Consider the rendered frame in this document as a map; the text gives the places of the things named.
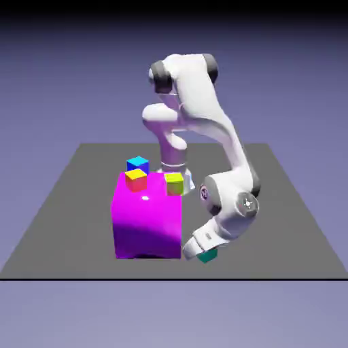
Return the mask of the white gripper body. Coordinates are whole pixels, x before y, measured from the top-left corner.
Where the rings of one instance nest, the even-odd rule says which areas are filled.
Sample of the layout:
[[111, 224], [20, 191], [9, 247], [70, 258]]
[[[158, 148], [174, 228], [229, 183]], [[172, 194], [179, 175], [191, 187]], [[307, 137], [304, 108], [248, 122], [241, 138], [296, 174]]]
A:
[[196, 257], [199, 253], [208, 251], [214, 247], [227, 245], [229, 239], [219, 235], [220, 227], [214, 219], [192, 233], [191, 238], [183, 246], [183, 255], [187, 260]]

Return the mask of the small teal cube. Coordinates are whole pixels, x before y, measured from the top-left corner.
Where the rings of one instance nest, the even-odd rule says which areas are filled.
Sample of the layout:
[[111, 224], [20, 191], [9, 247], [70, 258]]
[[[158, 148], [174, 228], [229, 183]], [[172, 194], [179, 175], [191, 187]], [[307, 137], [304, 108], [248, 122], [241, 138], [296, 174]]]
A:
[[218, 256], [218, 249], [216, 247], [204, 251], [202, 253], [199, 253], [196, 257], [202, 262], [202, 263], [208, 263], [215, 259]]

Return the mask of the small yellow-green cube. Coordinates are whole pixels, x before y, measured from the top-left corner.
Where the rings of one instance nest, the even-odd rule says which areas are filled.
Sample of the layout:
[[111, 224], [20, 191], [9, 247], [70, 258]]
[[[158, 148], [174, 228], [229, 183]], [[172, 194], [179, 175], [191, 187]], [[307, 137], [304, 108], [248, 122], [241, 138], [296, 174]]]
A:
[[164, 173], [169, 196], [182, 195], [184, 193], [184, 178], [181, 173]]

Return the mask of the small orange cube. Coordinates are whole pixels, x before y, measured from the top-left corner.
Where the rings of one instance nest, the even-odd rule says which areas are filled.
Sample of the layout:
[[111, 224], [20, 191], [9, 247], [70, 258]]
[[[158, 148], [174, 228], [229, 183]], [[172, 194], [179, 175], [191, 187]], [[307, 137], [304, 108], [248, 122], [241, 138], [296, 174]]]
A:
[[147, 173], [141, 169], [125, 172], [126, 187], [131, 192], [139, 192], [147, 188]]

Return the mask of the small blue cube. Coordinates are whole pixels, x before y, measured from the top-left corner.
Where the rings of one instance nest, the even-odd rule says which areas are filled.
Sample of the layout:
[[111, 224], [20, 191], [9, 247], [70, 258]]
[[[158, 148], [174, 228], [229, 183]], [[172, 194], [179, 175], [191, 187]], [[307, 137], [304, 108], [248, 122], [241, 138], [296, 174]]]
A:
[[150, 172], [150, 162], [149, 160], [141, 157], [141, 156], [136, 156], [133, 158], [130, 158], [126, 161], [126, 170], [127, 171], [132, 171], [135, 169], [140, 169], [147, 175]]

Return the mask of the large magenta box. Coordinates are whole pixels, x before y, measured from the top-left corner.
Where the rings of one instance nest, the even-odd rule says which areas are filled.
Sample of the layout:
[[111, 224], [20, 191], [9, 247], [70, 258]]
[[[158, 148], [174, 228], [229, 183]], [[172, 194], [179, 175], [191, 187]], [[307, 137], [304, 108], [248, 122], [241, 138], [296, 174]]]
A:
[[146, 189], [133, 192], [126, 173], [118, 176], [111, 202], [117, 259], [181, 258], [181, 196], [169, 196], [162, 173], [146, 177]]

